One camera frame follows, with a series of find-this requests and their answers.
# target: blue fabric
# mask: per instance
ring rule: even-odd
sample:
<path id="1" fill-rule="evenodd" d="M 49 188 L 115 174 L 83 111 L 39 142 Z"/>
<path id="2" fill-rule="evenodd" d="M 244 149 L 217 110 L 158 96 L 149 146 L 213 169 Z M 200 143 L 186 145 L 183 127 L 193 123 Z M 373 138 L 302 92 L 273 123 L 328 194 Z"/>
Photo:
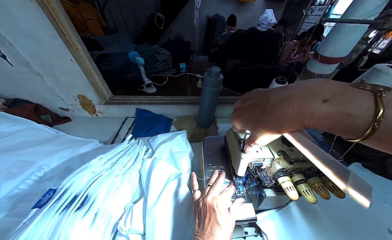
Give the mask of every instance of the blue fabric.
<path id="1" fill-rule="evenodd" d="M 133 138 L 153 137 L 171 130 L 172 118 L 145 109 L 135 109 Z"/>

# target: pink top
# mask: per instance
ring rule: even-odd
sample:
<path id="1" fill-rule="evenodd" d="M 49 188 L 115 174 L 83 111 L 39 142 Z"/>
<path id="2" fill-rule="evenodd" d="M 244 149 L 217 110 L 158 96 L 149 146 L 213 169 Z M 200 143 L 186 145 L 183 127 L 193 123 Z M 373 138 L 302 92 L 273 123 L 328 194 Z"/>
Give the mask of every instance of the pink top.
<path id="1" fill-rule="evenodd" d="M 294 50 L 292 51 L 292 53 L 289 55 L 287 61 L 291 61 L 291 60 L 295 60 L 295 59 L 299 59 L 299 58 L 304 58 L 305 56 L 307 56 L 307 53 L 309 52 L 310 46 L 306 46 L 303 50 L 302 53 L 298 53 L 297 52 L 297 41 L 291 41 L 291 42 L 295 42 L 295 47 Z"/>

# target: wooden frame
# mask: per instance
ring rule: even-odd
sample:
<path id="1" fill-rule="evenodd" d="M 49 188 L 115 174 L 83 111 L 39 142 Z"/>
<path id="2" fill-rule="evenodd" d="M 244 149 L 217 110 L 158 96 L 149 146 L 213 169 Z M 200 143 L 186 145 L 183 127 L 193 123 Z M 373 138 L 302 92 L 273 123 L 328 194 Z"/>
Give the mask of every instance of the wooden frame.
<path id="1" fill-rule="evenodd" d="M 75 58 L 102 104 L 199 104 L 198 96 L 114 96 L 92 60 L 59 0 L 36 0 Z M 239 97 L 221 96 L 219 104 L 231 105 Z"/>

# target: gold bangle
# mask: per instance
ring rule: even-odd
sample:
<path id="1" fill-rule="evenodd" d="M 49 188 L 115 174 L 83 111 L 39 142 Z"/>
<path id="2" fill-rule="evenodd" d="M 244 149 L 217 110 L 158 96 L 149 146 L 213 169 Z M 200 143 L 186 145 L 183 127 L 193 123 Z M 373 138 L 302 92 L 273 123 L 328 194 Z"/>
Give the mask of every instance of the gold bangle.
<path id="1" fill-rule="evenodd" d="M 357 89 L 371 91 L 374 94 L 374 102 L 375 102 L 375 114 L 368 130 L 366 130 L 366 132 L 360 138 L 357 139 L 343 138 L 344 140 L 347 140 L 349 142 L 356 143 L 368 139 L 379 128 L 382 120 L 384 119 L 384 110 L 385 110 L 384 102 L 382 98 L 385 97 L 386 91 L 391 91 L 391 88 L 378 84 L 365 83 L 364 79 L 361 82 L 352 83 L 351 86 Z"/>

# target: beige fabric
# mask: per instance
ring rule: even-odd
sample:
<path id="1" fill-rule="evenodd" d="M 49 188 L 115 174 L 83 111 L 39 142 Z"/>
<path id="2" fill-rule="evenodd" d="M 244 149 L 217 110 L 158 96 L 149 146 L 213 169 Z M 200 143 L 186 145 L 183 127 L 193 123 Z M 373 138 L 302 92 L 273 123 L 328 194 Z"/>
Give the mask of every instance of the beige fabric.
<path id="1" fill-rule="evenodd" d="M 197 125 L 197 116 L 181 116 L 177 117 L 175 121 L 172 122 L 178 131 L 187 131 L 187 140 L 190 143 L 202 142 L 202 139 L 207 136 L 217 136 L 218 135 L 218 125 L 217 118 L 214 117 L 214 122 L 210 128 L 201 128 Z"/>

